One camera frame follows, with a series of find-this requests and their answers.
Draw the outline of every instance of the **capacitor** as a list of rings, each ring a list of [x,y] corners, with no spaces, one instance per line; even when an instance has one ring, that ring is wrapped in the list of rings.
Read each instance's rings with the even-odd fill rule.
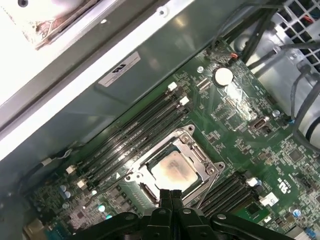
[[[278,118],[279,116],[280,116],[280,111],[279,110],[273,110],[272,111],[272,116],[274,117],[274,118]]]
[[[65,198],[67,198],[67,199],[71,198],[71,192],[69,192],[69,191],[65,191],[64,195],[65,195]]]
[[[220,67],[212,73],[212,81],[218,88],[224,88],[232,83],[233,72],[226,67]]]
[[[62,204],[62,208],[63,209],[68,209],[69,208],[69,204],[65,202],[64,204]]]
[[[299,218],[301,217],[301,210],[297,208],[296,206],[289,207],[289,212],[295,217]]]
[[[105,210],[106,210],[106,204],[105,204],[105,203],[101,203],[101,204],[98,206],[98,211],[99,211],[100,213],[103,213]]]
[[[66,187],[65,185],[61,185],[61,186],[60,186],[60,189],[61,189],[62,192],[67,191],[67,187]]]

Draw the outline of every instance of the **screw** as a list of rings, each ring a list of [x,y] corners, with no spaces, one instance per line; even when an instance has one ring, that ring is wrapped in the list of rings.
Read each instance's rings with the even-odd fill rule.
[[[218,219],[220,219],[220,220],[225,220],[225,219],[227,219],[227,217],[226,217],[225,215],[223,215],[223,214],[218,214],[216,217],[217,217]]]
[[[187,135],[183,135],[181,137],[181,142],[183,142],[184,144],[187,143],[189,141],[189,137]]]
[[[125,220],[132,220],[134,218],[135,218],[134,215],[128,215],[128,216],[125,217]]]
[[[183,209],[182,211],[184,214],[190,214],[191,213],[191,210],[190,209]]]
[[[273,112],[272,112],[272,116],[275,117],[275,118],[279,117],[280,114],[281,114],[281,113],[280,113],[279,110],[273,110]]]
[[[203,66],[198,66],[198,68],[196,69],[196,71],[200,74],[202,74],[204,72],[204,67]]]
[[[165,6],[161,6],[157,9],[157,12],[160,16],[166,17],[169,13],[168,9]]]
[[[212,167],[208,167],[207,171],[209,174],[213,174],[215,172],[215,170]]]
[[[298,55],[296,53],[293,53],[291,56],[290,56],[290,59],[291,60],[294,60],[298,57]]]

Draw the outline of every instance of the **white sticker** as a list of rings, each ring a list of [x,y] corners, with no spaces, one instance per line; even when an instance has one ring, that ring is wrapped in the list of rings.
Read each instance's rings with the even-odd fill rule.
[[[126,71],[132,68],[137,62],[140,61],[140,56],[137,51],[131,54],[126,60],[115,67],[110,73],[104,76],[98,83],[104,87],[110,86],[114,81],[122,76]]]
[[[264,198],[260,199],[260,203],[263,206],[269,205],[270,207],[272,207],[277,202],[279,202],[279,199],[276,197],[276,195],[273,192],[270,192],[267,196],[265,196]]]

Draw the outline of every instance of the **green circuit board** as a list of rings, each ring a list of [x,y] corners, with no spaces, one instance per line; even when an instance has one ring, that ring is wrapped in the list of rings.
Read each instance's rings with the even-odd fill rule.
[[[318,230],[319,156],[295,141],[292,126],[284,123],[285,114],[244,63],[236,61],[230,66],[234,80],[228,87],[218,88],[213,84],[213,70],[219,64],[225,64],[230,59],[230,53],[232,50],[226,43],[222,43],[210,56],[206,51],[199,53],[74,154],[45,185],[32,193],[29,199],[36,207],[42,208],[40,212],[51,212],[54,216],[49,217],[48,224],[62,225],[68,229],[67,222],[72,221],[76,229],[83,229],[103,221],[110,213],[114,215],[132,210],[130,206],[134,206],[134,211],[139,214],[153,206],[140,192],[139,186],[121,181],[118,189],[103,192],[84,209],[92,193],[75,186],[85,171],[78,171],[73,177],[66,176],[66,166],[85,162],[86,156],[94,151],[97,156],[103,155],[103,148],[98,146],[103,145],[106,139],[164,93],[170,83],[175,82],[190,100],[192,110],[171,125],[162,122],[163,132],[152,141],[156,143],[173,129],[194,125],[192,136],[196,142],[213,162],[224,162],[226,165],[216,184],[235,171],[248,170],[261,180],[259,194],[262,198],[273,193],[278,199],[272,206],[259,205],[258,201],[255,214],[248,210],[251,203],[238,209],[235,214],[280,233],[286,233],[294,226]],[[203,67],[204,71],[199,71],[199,67]],[[267,119],[267,123],[257,129],[254,126],[259,119]],[[110,185],[125,175],[136,159],[132,157],[119,167],[104,185]],[[64,199],[61,196],[61,185],[70,189],[72,198]],[[101,203],[107,204],[104,212],[97,210]],[[289,212],[292,206],[301,210],[300,217],[293,217]]]

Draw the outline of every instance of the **label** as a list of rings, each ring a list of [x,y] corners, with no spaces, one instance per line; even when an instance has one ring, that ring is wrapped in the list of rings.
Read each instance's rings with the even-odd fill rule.
[[[278,182],[280,183],[280,185],[278,187],[283,194],[291,193],[291,190],[290,190],[291,185],[287,180],[285,180],[285,179],[282,180],[281,178],[278,178]]]
[[[111,72],[104,76],[98,83],[104,87],[109,87],[114,81],[120,78],[126,71],[132,68],[140,61],[140,56],[137,51],[131,54],[127,59],[116,66]]]

